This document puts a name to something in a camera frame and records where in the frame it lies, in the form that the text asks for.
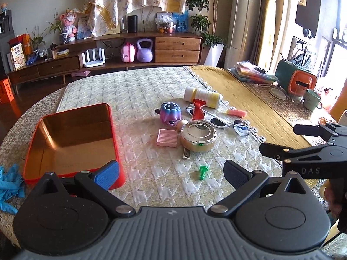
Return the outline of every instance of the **red snack packet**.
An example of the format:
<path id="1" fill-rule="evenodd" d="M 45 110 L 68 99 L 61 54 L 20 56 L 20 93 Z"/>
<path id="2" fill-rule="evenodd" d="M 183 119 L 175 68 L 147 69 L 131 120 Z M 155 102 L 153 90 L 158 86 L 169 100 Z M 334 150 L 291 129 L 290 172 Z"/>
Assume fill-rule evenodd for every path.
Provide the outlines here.
<path id="1" fill-rule="evenodd" d="M 194 111 L 193 111 L 192 120 L 204 119 L 205 115 L 204 115 L 204 112 L 201 110 L 201 108 L 206 105 L 206 101 L 194 99 L 193 104 L 194 104 Z"/>

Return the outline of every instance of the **green chess pawn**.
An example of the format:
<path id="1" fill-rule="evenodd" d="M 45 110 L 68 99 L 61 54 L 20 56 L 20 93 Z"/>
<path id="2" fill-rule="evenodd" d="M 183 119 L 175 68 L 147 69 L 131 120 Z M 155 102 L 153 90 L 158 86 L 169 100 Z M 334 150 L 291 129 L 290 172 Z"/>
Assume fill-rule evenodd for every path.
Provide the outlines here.
<path id="1" fill-rule="evenodd" d="M 209 170 L 207 166 L 200 166 L 200 180 L 204 180 L 205 173 Z"/>

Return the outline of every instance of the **black cylindrical speaker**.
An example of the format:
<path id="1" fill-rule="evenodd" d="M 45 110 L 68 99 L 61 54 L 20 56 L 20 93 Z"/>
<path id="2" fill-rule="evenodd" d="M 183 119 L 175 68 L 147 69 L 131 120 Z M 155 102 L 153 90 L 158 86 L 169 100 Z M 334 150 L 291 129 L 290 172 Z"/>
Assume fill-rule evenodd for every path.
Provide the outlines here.
<path id="1" fill-rule="evenodd" d="M 137 15 L 128 15 L 127 27 L 128 27 L 128 33 L 137 32 Z"/>

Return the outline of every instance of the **kettlebell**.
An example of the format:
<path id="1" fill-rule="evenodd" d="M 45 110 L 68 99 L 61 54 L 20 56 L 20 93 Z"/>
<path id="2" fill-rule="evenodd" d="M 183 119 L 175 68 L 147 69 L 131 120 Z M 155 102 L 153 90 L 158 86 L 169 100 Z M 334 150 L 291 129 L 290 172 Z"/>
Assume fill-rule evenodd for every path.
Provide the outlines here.
<path id="1" fill-rule="evenodd" d="M 150 42 L 150 47 L 149 48 L 142 48 L 140 43 L 141 42 Z M 136 54 L 137 60 L 139 62 L 150 62 L 153 59 L 153 54 L 152 54 L 152 48 L 153 48 L 153 41 L 151 39 L 148 38 L 144 38 L 144 39 L 139 39 L 137 41 L 137 48 L 138 48 L 138 52 Z"/>

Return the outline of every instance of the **pink soap dish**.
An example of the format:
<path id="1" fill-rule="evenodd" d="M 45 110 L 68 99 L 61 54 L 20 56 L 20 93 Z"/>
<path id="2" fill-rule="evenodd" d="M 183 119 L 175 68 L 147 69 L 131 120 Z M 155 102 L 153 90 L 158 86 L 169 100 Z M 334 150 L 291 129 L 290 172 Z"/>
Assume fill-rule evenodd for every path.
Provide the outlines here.
<path id="1" fill-rule="evenodd" d="M 177 137 L 178 134 L 176 130 L 159 129 L 157 146 L 175 148 L 177 146 Z"/>

